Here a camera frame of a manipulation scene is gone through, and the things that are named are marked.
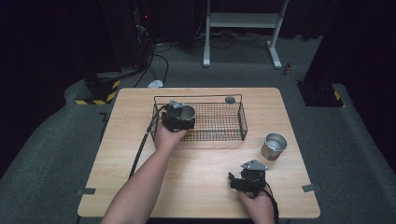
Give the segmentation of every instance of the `forearm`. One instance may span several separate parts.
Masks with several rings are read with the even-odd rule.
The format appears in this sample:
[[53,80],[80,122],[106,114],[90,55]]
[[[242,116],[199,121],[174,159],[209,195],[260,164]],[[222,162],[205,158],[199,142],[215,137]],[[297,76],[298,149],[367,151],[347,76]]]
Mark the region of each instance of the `forearm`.
[[146,223],[161,190],[170,152],[156,150],[117,193],[102,223]]

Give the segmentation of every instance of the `hand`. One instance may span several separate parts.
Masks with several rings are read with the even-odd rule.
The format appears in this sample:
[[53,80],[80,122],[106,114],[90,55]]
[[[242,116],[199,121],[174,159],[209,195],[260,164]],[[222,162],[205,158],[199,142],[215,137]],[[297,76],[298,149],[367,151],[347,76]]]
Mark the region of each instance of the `hand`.
[[172,152],[186,133],[186,130],[177,133],[171,133],[163,126],[161,122],[159,122],[157,132],[155,134],[155,148],[157,150],[166,150],[168,152]]
[[[271,193],[268,185],[265,186],[265,190]],[[275,223],[274,207],[271,199],[263,191],[260,191],[255,198],[250,198],[245,192],[238,190],[238,196],[254,223]]]

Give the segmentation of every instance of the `silver cup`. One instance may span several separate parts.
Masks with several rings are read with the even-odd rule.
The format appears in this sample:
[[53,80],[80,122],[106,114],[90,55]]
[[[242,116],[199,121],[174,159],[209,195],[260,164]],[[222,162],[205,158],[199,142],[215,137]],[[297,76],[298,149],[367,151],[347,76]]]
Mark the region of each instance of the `silver cup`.
[[286,149],[288,142],[280,133],[270,133],[265,137],[262,146],[262,155],[268,161],[276,161],[279,155]]

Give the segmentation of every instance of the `black wire basket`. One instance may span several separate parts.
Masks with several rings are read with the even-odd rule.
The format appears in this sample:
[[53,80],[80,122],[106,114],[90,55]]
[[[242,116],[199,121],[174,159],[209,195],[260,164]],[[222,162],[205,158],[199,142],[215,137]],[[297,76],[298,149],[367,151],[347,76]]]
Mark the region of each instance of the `black wire basket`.
[[162,106],[170,100],[190,105],[195,109],[195,126],[182,141],[244,141],[248,133],[242,95],[155,96],[152,117],[160,113],[151,128],[155,140]]

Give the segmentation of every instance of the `metal stand leg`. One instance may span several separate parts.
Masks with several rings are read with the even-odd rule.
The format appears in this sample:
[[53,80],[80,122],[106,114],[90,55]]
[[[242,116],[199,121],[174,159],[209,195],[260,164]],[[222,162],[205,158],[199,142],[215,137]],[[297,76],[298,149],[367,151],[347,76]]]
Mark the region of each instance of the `metal stand leg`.
[[207,0],[206,30],[204,47],[204,67],[210,66],[210,0]]
[[286,7],[288,6],[288,2],[289,2],[289,0],[283,1],[282,8],[280,9],[280,12],[279,12],[279,17],[277,18],[277,21],[276,21],[276,27],[274,30],[273,38],[271,41],[267,41],[267,46],[268,46],[268,49],[270,50],[271,57],[274,62],[274,67],[276,69],[282,68],[282,64],[281,64],[279,57],[277,56],[277,53],[276,53],[275,44],[276,44],[277,36],[279,35],[279,30],[282,25],[283,18],[285,17],[285,11],[286,11]]

